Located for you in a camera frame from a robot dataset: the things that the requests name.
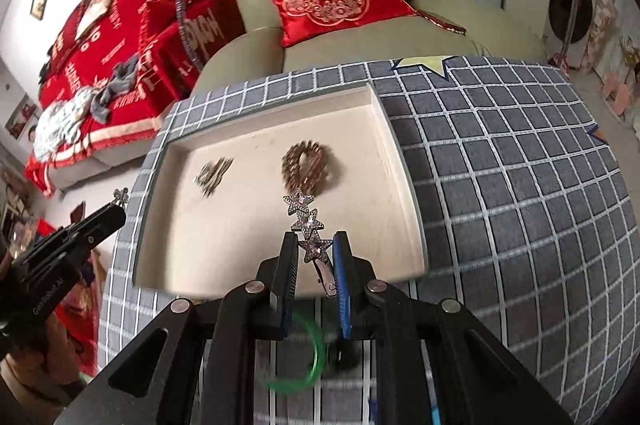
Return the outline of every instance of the metal screw head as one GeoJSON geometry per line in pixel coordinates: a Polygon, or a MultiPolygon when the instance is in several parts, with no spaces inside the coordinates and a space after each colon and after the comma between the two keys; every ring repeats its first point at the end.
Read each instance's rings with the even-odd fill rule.
{"type": "Polygon", "coordinates": [[[458,313],[462,306],[455,299],[444,299],[440,305],[446,313],[458,313]]]}
{"type": "Polygon", "coordinates": [[[187,299],[176,299],[171,303],[171,311],[174,313],[184,313],[189,309],[191,303],[187,299]]]}
{"type": "Polygon", "coordinates": [[[373,293],[382,293],[386,290],[386,282],[380,279],[373,279],[367,282],[367,289],[373,293]]]}
{"type": "Polygon", "coordinates": [[[264,290],[264,283],[259,280],[251,280],[244,285],[244,289],[247,293],[260,293],[264,290]]]}

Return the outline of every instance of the green sofa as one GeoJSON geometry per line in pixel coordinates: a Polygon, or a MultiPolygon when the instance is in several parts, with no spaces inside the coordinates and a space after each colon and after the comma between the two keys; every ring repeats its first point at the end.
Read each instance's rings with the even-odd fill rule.
{"type": "Polygon", "coordinates": [[[406,0],[466,28],[466,36],[422,17],[389,20],[322,34],[292,47],[271,0],[237,0],[247,33],[207,63],[193,94],[267,75],[361,60],[431,55],[486,55],[546,63],[542,41],[505,11],[475,0],[406,0]]]}

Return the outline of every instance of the plaid tablecloth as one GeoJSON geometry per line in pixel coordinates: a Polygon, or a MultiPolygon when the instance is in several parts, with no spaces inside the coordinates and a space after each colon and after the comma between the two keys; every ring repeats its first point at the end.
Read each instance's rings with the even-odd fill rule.
{"type": "MultiPolygon", "coordinates": [[[[640,342],[640,239],[606,135],[549,66],[480,57],[444,65],[444,78],[393,61],[317,68],[177,104],[140,170],[117,238],[100,316],[100,365],[175,297],[131,282],[161,150],[235,116],[370,81],[396,133],[426,233],[430,271],[403,289],[425,301],[465,303],[577,423],[598,417],[640,342]]],[[[335,301],[299,306],[334,333],[335,301]]],[[[256,423],[368,424],[376,397],[372,350],[364,342],[352,372],[283,396],[261,380],[306,371],[310,346],[300,333],[259,344],[256,423]]]]}

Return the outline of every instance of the red blanket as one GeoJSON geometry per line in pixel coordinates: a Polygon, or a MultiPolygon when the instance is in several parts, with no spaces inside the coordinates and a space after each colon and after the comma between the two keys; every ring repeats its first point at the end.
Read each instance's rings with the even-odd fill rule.
{"type": "MultiPolygon", "coordinates": [[[[235,0],[188,1],[188,40],[203,62],[244,33],[235,0]]],[[[105,84],[114,66],[134,53],[140,59],[134,89],[108,105],[107,124],[88,115],[76,144],[61,145],[47,163],[31,154],[25,176],[47,196],[55,191],[50,167],[69,166],[96,150],[154,137],[172,104],[190,94],[198,72],[182,47],[174,5],[175,0],[115,0],[109,14],[70,53],[62,71],[47,80],[40,94],[43,108],[71,99],[82,86],[105,84]]]]}

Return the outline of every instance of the silver star brooch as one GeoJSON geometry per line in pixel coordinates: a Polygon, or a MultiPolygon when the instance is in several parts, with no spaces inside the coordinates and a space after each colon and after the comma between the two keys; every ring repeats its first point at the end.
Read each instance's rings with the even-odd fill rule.
{"type": "Polygon", "coordinates": [[[305,251],[305,262],[320,259],[324,264],[329,262],[329,254],[326,251],[332,244],[330,239],[320,239],[316,230],[313,231],[311,239],[298,242],[298,246],[305,251]]]}
{"type": "Polygon", "coordinates": [[[298,220],[291,225],[291,231],[301,231],[305,239],[311,239],[316,230],[324,229],[324,225],[318,221],[318,209],[313,209],[308,214],[298,213],[298,220]]]}
{"type": "Polygon", "coordinates": [[[287,214],[293,215],[300,211],[303,214],[309,213],[308,205],[314,200],[313,196],[306,196],[302,193],[302,190],[296,189],[292,196],[283,196],[282,198],[286,204],[289,205],[289,211],[287,214]]]}

